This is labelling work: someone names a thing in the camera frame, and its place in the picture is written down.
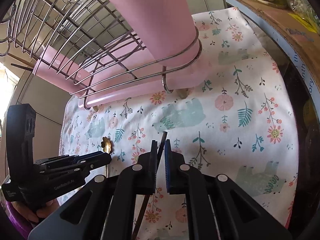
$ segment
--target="human hand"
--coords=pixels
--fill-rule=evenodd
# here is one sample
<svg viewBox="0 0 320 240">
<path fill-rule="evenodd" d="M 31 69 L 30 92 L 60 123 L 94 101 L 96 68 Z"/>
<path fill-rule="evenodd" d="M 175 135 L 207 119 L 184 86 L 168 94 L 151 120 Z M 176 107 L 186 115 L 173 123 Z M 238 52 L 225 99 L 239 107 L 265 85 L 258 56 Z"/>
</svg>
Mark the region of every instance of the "human hand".
<svg viewBox="0 0 320 240">
<path fill-rule="evenodd" d="M 54 200 L 50 200 L 49 202 L 46 203 L 45 207 L 38 209 L 36 211 L 36 214 L 34 214 L 30 210 L 30 208 L 28 208 L 25 204 L 23 204 L 19 201 L 12 202 L 12 206 L 25 219 L 27 219 L 31 222 L 39 223 L 39 218 L 46 218 L 51 213 L 56 211 L 59 208 L 59 203 L 56 198 Z"/>
</svg>

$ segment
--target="metal hook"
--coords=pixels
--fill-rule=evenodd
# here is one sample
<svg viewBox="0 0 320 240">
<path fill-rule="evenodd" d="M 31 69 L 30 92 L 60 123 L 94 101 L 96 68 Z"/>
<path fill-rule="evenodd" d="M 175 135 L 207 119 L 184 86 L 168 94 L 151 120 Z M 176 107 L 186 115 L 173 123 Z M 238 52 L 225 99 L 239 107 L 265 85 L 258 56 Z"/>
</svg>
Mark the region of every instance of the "metal hook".
<svg viewBox="0 0 320 240">
<path fill-rule="evenodd" d="M 165 72 L 166 70 L 167 70 L 167 67 L 166 66 L 162 66 L 162 72 Z M 173 90 L 169 90 L 168 89 L 167 81 L 166 81 L 165 77 L 166 77 L 166 74 L 162 74 L 161 80 L 162 80 L 163 88 L 168 94 L 171 94 L 173 92 Z"/>
</svg>

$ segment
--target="triangular cutout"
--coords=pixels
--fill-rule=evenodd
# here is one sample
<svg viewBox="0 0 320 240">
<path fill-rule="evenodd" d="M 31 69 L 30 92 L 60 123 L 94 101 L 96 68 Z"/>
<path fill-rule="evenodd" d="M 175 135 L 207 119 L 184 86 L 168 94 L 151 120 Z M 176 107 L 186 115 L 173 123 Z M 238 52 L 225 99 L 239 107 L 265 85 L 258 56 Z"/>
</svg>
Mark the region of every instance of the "triangular cutout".
<svg viewBox="0 0 320 240">
<path fill-rule="evenodd" d="M 243 223 L 248 223 L 259 217 L 259 212 L 250 205 L 239 193 L 234 190 L 230 191 L 230 195 L 236 205 L 239 216 Z"/>
<path fill-rule="evenodd" d="M 92 195 L 91 191 L 84 193 L 77 201 L 68 206 L 61 214 L 60 217 L 74 225 L 80 222 L 84 209 Z"/>
</svg>

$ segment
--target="pink cylinder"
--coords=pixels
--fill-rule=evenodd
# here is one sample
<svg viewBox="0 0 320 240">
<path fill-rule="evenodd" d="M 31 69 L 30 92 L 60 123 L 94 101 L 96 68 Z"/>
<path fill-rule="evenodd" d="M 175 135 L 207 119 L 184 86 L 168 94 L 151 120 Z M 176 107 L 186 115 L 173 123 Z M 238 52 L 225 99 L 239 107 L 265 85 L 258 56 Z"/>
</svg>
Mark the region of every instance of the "pink cylinder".
<svg viewBox="0 0 320 240">
<path fill-rule="evenodd" d="M 43 55 L 43 60 L 46 62 L 50 63 L 54 56 L 56 55 L 57 51 L 52 48 L 51 46 L 48 46 L 46 51 L 44 52 Z M 59 68 L 59 65 L 61 63 L 61 67 L 68 61 L 69 59 L 67 57 L 64 57 L 64 55 L 59 54 L 55 61 L 53 62 L 53 66 L 56 68 Z M 41 77 L 42 79 L 48 81 L 49 83 L 69 92 L 69 93 L 74 93 L 76 91 L 79 91 L 84 88 L 84 86 L 78 84 L 75 85 L 74 81 L 71 79 L 66 79 L 66 76 L 63 75 L 62 73 L 57 74 L 57 71 L 54 70 L 53 68 L 48 69 L 48 65 L 44 62 L 40 62 L 40 60 L 37 61 L 32 73 L 34 75 L 37 75 L 38 77 Z M 72 61 L 69 62 L 64 68 L 63 72 L 64 73 L 69 73 L 72 74 L 75 72 L 79 66 L 76 63 L 73 63 Z M 89 76 L 90 73 L 84 69 L 80 69 L 76 74 L 74 74 L 72 77 L 75 78 L 76 80 L 80 81 L 83 78 Z M 90 78 L 87 78 L 86 80 L 83 81 L 83 84 L 89 85 Z M 76 93 L 75 95 L 80 97 L 85 93 L 85 90 L 79 93 Z"/>
<path fill-rule="evenodd" d="M 154 59 L 181 52 L 196 37 L 186 0 L 110 0 L 141 38 Z M 190 62 L 199 51 L 197 41 L 183 54 L 160 62 L 177 67 Z"/>
</svg>

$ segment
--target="wire basket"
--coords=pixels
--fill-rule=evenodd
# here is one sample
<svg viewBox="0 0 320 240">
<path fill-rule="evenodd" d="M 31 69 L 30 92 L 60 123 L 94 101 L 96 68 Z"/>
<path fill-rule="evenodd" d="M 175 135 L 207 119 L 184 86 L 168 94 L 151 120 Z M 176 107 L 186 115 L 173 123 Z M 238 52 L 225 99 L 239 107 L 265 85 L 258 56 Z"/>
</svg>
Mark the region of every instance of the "wire basket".
<svg viewBox="0 0 320 240">
<path fill-rule="evenodd" d="M 167 88 L 166 74 L 191 65 L 202 51 L 196 28 L 194 41 L 180 53 L 129 70 L 123 61 L 144 50 L 146 46 L 109 0 L 15 0 L 1 23 L 8 24 L 7 38 L 0 41 L 7 42 L 8 49 L 0 56 L 8 54 L 12 45 L 16 48 L 21 47 L 22 52 L 30 55 L 32 59 L 44 62 L 48 68 L 54 69 L 56 74 L 63 74 L 66 79 L 73 80 L 74 85 L 81 85 L 81 89 L 70 94 L 83 92 L 82 96 L 77 96 L 84 98 L 86 109 L 86 98 L 90 95 L 158 75 L 162 76 L 164 90 L 170 93 L 172 91 Z M 133 73 L 134 70 L 176 57 L 190 49 L 197 41 L 200 44 L 199 52 L 191 62 L 169 70 L 163 66 L 162 71 L 142 77 Z M 117 57 L 113 55 L 115 51 L 126 46 L 133 49 Z M 57 51 L 50 62 L 43 58 L 48 47 Z M 53 63 L 57 62 L 60 54 L 64 55 L 67 62 L 59 60 L 58 66 L 54 66 Z M 109 56 L 111 60 L 102 62 L 105 56 Z M 72 68 L 72 64 L 78 65 L 76 70 Z M 131 79 L 95 90 L 97 84 L 92 82 L 93 76 L 116 64 L 121 66 L 123 71 L 108 79 L 124 74 L 129 74 Z M 77 73 L 81 69 L 86 69 L 90 75 L 85 79 L 78 78 Z"/>
</svg>

